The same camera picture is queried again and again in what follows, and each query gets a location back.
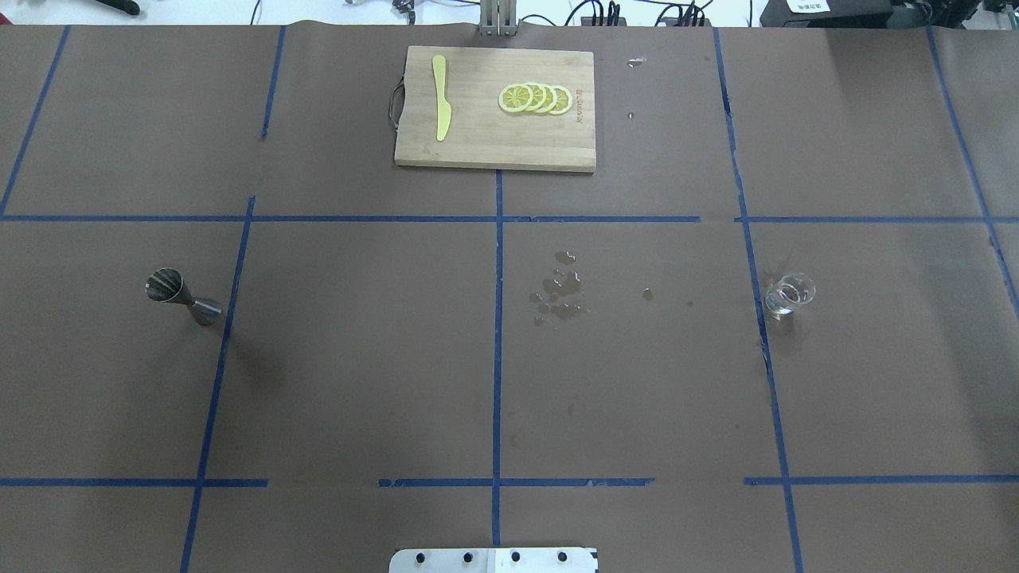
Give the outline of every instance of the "knife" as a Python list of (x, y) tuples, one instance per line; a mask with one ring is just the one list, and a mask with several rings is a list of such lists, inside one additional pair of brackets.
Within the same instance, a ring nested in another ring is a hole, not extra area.
[(435, 140), (445, 139), (446, 132), (449, 131), (449, 119), (452, 117), (452, 106), (445, 99), (445, 56), (436, 54), (432, 56), (432, 73), (435, 74), (435, 100), (438, 102), (437, 124), (435, 126)]

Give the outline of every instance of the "citrus slice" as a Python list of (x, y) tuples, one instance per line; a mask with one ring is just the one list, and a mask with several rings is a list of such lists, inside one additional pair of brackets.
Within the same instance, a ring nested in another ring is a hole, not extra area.
[(527, 106), (528, 111), (534, 111), (539, 107), (545, 105), (545, 99), (548, 95), (545, 93), (545, 84), (538, 84), (537, 82), (528, 82), (528, 88), (531, 88), (531, 93), (534, 94), (531, 97), (531, 105)]
[(548, 110), (549, 115), (562, 115), (564, 113), (570, 111), (573, 107), (573, 92), (567, 90), (562, 86), (551, 86), (553, 92), (555, 92), (556, 99), (555, 105)]
[(506, 113), (520, 113), (531, 105), (534, 92), (526, 84), (511, 84), (499, 92), (499, 107)]
[(555, 107), (555, 103), (559, 101), (559, 95), (555, 90), (552, 89), (551, 86), (542, 85), (541, 89), (545, 92), (545, 105), (539, 107), (538, 109), (535, 109), (534, 112), (548, 113), (549, 111), (551, 111), (553, 107)]

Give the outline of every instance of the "metal jigger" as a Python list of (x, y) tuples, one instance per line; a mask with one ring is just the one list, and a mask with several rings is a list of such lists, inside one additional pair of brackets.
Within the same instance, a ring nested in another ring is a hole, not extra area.
[(145, 283), (145, 294), (157, 303), (186, 306), (192, 318), (202, 326), (209, 326), (223, 314), (223, 307), (216, 301), (192, 297), (180, 271), (174, 268), (164, 267), (152, 273)]

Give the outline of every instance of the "wooden cutting board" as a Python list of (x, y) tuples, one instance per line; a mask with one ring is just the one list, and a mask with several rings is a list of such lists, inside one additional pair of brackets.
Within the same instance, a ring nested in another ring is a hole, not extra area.
[[(432, 56), (446, 58), (449, 132), (435, 139)], [(562, 115), (511, 114), (498, 105), (509, 84), (540, 82), (573, 91)], [(396, 133), (397, 165), (593, 172), (594, 54), (558, 50), (445, 48), (407, 50), (407, 89)]]

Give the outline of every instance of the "cutting board handle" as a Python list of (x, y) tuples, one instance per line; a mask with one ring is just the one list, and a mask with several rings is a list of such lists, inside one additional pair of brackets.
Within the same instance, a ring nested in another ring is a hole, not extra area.
[[(400, 89), (404, 90), (404, 99), (407, 99), (407, 88), (404, 87), (404, 77), (399, 77), (399, 84), (392, 89), (392, 94), (389, 96), (389, 124), (392, 125), (393, 132), (399, 131), (399, 117), (396, 117), (396, 92)], [(403, 108), (400, 108), (400, 115), (403, 115)]]

